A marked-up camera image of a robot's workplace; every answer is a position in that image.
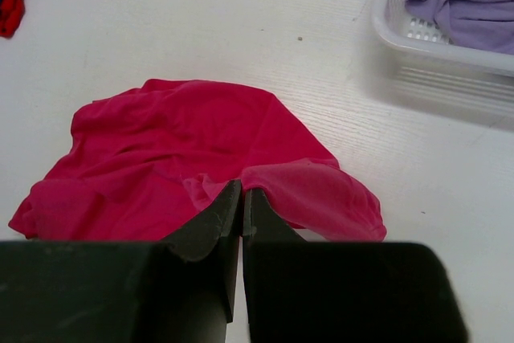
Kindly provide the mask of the magenta t shirt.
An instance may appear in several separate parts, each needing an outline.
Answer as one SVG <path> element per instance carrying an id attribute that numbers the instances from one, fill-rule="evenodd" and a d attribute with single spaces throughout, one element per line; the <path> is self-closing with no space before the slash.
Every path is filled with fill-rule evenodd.
<path id="1" fill-rule="evenodd" d="M 71 137 L 9 222 L 28 239 L 163 239 L 233 180 L 262 189 L 291 227 L 334 241 L 386 236 L 377 197 L 258 88 L 148 80 L 83 106 Z"/>

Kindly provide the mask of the white plastic basket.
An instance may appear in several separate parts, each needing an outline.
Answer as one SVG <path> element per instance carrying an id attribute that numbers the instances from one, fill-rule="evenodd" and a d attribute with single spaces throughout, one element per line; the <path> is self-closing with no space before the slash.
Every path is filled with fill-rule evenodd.
<path id="1" fill-rule="evenodd" d="M 404 0 L 371 0 L 376 47 L 373 96 L 405 108 L 513 130 L 513 58 L 455 47 L 434 24 L 408 14 Z"/>

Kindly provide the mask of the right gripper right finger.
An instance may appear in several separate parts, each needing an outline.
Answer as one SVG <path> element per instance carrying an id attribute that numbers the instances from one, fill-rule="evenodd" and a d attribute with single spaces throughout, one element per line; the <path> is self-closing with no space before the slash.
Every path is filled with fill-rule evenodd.
<path id="1" fill-rule="evenodd" d="M 248 191 L 243 279 L 253 342 L 466 342 L 447 271 L 418 243 L 313 242 Z"/>

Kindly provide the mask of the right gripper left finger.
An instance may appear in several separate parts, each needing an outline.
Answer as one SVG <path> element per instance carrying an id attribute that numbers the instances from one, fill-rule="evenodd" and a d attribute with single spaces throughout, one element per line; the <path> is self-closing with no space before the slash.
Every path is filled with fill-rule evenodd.
<path id="1" fill-rule="evenodd" d="M 4 342 L 222 342 L 242 187 L 156 242 L 4 242 Z"/>

